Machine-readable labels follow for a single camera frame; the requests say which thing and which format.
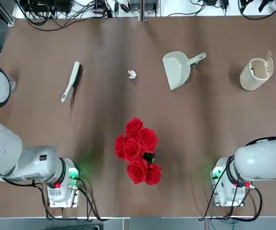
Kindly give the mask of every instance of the red rose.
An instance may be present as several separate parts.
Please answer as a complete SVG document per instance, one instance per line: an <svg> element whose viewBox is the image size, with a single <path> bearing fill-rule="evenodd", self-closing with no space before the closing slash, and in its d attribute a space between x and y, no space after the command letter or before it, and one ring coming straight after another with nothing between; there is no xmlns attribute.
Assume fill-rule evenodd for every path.
<svg viewBox="0 0 276 230"><path fill-rule="evenodd" d="M125 142L126 142L126 138L122 134L117 138L117 140L115 140L115 154L121 160L125 160L125 156L123 152L123 146Z"/></svg>
<svg viewBox="0 0 276 230"><path fill-rule="evenodd" d="M130 179L133 180L134 184L139 184L146 179L147 175L147 163L144 159L139 161L133 161L127 166L127 174Z"/></svg>
<svg viewBox="0 0 276 230"><path fill-rule="evenodd" d="M142 129L139 133L138 139L143 152L154 153L157 146L157 136L152 129Z"/></svg>
<svg viewBox="0 0 276 230"><path fill-rule="evenodd" d="M142 151L139 142L135 138L130 138L123 146L125 160L137 161L142 157Z"/></svg>
<svg viewBox="0 0 276 230"><path fill-rule="evenodd" d="M156 164L150 164L147 170L146 183L148 185L157 184L161 178L161 168Z"/></svg>
<svg viewBox="0 0 276 230"><path fill-rule="evenodd" d="M134 118L125 127L126 136L134 137L143 129L143 123L140 119Z"/></svg>

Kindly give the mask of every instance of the dustpan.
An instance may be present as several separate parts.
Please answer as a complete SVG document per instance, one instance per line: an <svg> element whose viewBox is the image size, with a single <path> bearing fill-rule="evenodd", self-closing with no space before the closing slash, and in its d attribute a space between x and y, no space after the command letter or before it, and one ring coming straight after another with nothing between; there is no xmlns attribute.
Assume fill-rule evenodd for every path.
<svg viewBox="0 0 276 230"><path fill-rule="evenodd" d="M163 56L162 61L166 70L170 90L175 90L184 85L189 78L191 66L195 67L204 58L206 58L206 53L188 59L180 51L174 51Z"/></svg>

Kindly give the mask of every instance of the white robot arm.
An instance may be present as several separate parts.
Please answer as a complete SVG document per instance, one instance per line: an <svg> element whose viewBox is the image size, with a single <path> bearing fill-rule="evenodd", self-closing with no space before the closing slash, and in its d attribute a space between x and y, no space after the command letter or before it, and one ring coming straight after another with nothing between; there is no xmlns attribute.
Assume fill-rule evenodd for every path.
<svg viewBox="0 0 276 230"><path fill-rule="evenodd" d="M0 181L39 180L52 207L77 207L78 170L50 146L23 148L21 139L0 124Z"/></svg>
<svg viewBox="0 0 276 230"><path fill-rule="evenodd" d="M216 206L243 206L245 188L249 188L252 181L276 179L276 137L262 138L238 148L234 156L220 158L211 177L213 186L217 184Z"/></svg>

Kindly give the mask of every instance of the brown tabletop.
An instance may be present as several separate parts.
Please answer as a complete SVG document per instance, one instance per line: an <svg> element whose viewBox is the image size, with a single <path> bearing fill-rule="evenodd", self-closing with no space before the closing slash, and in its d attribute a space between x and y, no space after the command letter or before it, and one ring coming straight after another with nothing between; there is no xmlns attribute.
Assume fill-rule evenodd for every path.
<svg viewBox="0 0 276 230"><path fill-rule="evenodd" d="M176 50L188 57L205 52L207 58L190 82L171 92L162 57ZM268 50L273 76L258 90L244 91L241 70ZM71 97L60 99L74 61L83 73L71 106ZM276 135L276 16L87 20L56 32L18 20L0 66L18 79L0 122L25 146L52 145L60 157L73 159L90 179L103 217L201 216L216 161L253 139ZM129 69L137 80L128 79ZM134 185L127 164L115 156L115 139L135 116L158 135L158 185ZM254 184L263 194L262 216L276 216L276 181ZM253 210L248 199L234 214L252 216ZM226 212L216 208L213 215ZM67 214L86 216L82 196L79 208ZM43 216L39 191L0 182L0 217Z"/></svg>

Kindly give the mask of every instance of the brush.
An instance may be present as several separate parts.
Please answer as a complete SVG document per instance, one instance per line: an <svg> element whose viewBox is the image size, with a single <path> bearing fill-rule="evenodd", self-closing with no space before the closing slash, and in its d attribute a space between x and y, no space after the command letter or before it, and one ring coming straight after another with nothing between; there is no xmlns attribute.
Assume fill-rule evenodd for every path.
<svg viewBox="0 0 276 230"><path fill-rule="evenodd" d="M73 70L72 70L72 73L71 73L70 81L69 81L69 84L66 88L65 93L63 94L63 96L61 98L61 102L65 102L65 100L67 98L67 95L71 90L71 87L77 86L78 80L79 80L79 77L78 77L79 69L81 69L80 63L78 61L74 62L74 66L73 66Z"/></svg>

